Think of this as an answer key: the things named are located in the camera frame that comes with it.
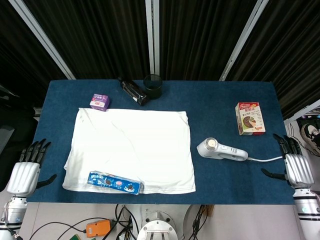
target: small purple package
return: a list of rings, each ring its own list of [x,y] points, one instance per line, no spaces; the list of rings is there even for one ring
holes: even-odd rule
[[[109,103],[110,100],[107,95],[94,94],[90,102],[90,107],[92,109],[98,109],[105,112]]]

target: product box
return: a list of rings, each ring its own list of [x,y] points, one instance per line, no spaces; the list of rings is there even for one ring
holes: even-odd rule
[[[120,190],[126,193],[138,195],[141,182],[111,175],[100,171],[91,171],[88,177],[88,184]]]
[[[90,102],[90,107],[105,112],[109,103],[110,99],[107,95],[94,94]]]
[[[239,102],[235,106],[240,135],[262,135],[266,132],[258,102]]]

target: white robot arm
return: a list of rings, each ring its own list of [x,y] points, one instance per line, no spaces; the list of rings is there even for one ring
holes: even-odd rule
[[[310,191],[314,178],[299,144],[293,138],[284,138],[274,134],[282,151],[285,174],[270,173],[264,168],[261,171],[268,177],[285,180],[294,188],[293,199],[306,240],[320,239],[320,202],[318,196]]]
[[[26,210],[27,197],[31,196],[38,188],[52,183],[57,175],[50,179],[38,182],[42,162],[50,142],[43,145],[46,140],[35,142],[21,153],[19,161],[14,165],[7,191],[12,198],[4,206],[0,219],[1,240],[23,240],[18,235]]]

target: white cloth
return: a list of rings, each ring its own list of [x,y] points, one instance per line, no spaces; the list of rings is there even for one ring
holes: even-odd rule
[[[143,183],[143,194],[196,191],[185,111],[79,108],[63,187],[122,193],[87,184],[99,171]]]

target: blue table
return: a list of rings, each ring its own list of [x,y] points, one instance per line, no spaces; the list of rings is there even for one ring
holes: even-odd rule
[[[161,98],[139,106],[117,80],[57,80],[50,83],[34,140],[52,142],[39,180],[57,174],[56,180],[35,191],[30,202],[119,204],[293,204],[284,181],[263,175],[260,168],[283,173],[283,160],[237,162],[202,158],[197,145],[214,137],[220,143],[243,149],[250,157],[269,159],[281,155],[272,134],[286,133],[276,92],[269,82],[165,81]],[[186,111],[191,133],[191,155],[196,192],[187,194],[106,194],[63,189],[67,160],[78,108],[88,108],[94,93],[111,98],[110,108]],[[240,136],[235,106],[260,102],[266,133]]]

